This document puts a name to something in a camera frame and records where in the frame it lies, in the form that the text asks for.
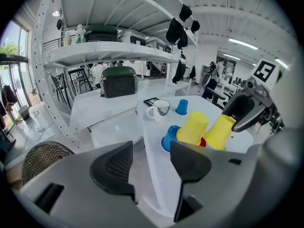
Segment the floor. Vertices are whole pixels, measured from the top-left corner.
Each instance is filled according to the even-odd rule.
[[[86,92],[84,85],[82,85],[82,92]],[[192,82],[189,95],[202,95],[203,90],[198,84]],[[185,95],[183,91],[177,92],[177,95]],[[59,97],[54,94],[54,101],[56,102],[59,110],[70,114],[70,109],[67,104],[62,102]],[[268,124],[261,127],[258,132],[259,126],[253,126],[248,129],[249,133],[254,137],[254,144],[262,143],[270,134],[270,126]],[[16,138],[16,144],[8,153],[4,166],[7,172],[7,178],[11,186],[15,189],[22,187],[21,183],[21,168],[23,159],[26,153],[35,144],[45,141],[57,141],[66,147],[71,147],[71,142],[60,132],[52,118],[49,116],[44,103],[39,103],[30,109],[30,119],[26,122],[18,124],[13,130],[12,135]],[[81,132],[82,145],[85,149],[94,149],[90,133],[87,129]],[[139,141],[133,147],[133,164],[130,170],[129,182],[135,186],[136,200],[138,201],[138,208],[158,227],[168,227],[173,224],[170,218],[164,217],[153,210],[144,200],[145,195],[155,195],[151,175],[148,167],[147,156],[144,149],[143,140]]]

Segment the railing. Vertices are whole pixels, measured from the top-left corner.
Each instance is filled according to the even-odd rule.
[[[71,35],[71,44],[76,44],[76,36]],[[60,48],[60,38],[48,41],[43,44],[43,52],[51,51],[57,48]]]

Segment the bottle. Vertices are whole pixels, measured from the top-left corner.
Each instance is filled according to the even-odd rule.
[[[64,38],[63,43],[65,47],[71,45],[71,36],[69,32],[66,32],[66,36]]]
[[[82,29],[82,25],[77,26],[75,35],[76,35],[76,44],[84,42],[84,30]]]

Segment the wicker stool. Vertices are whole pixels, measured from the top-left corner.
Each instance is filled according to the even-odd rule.
[[[22,165],[22,184],[44,171],[57,161],[74,154],[64,145],[55,141],[36,144],[29,150]]]

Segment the gray floor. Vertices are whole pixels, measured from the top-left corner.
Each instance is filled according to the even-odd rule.
[[[82,85],[82,92],[85,92],[85,87]],[[190,88],[190,95],[202,95],[203,90],[199,85],[193,83]],[[179,91],[178,94],[184,95],[183,91]],[[54,95],[54,101],[58,108],[69,113],[67,104],[62,102],[61,98],[58,101],[57,96]],[[40,103],[30,110],[31,118],[25,123],[18,125],[13,130],[13,136],[17,142],[13,149],[9,152],[4,162],[6,169],[11,168],[20,161],[23,160],[27,151],[33,147],[36,143],[53,140],[57,141],[68,148],[70,147],[70,141],[60,132],[56,124],[53,124],[52,118],[49,116],[44,103]],[[45,128],[45,131],[38,132],[38,126]],[[248,129],[249,133],[254,137],[254,144],[263,142],[270,134],[270,126],[268,124],[261,127],[258,132],[259,125],[253,126]],[[93,149],[92,139],[87,130],[81,132],[80,138],[82,139],[82,145],[85,149]],[[162,216],[153,210],[144,200],[144,196],[155,196],[154,188],[152,185],[150,170],[147,162],[147,156],[144,148],[143,140],[139,141],[133,147],[133,164],[130,170],[129,182],[134,185],[136,192],[136,200],[138,201],[137,207],[158,227],[168,227],[173,224],[171,218]]]

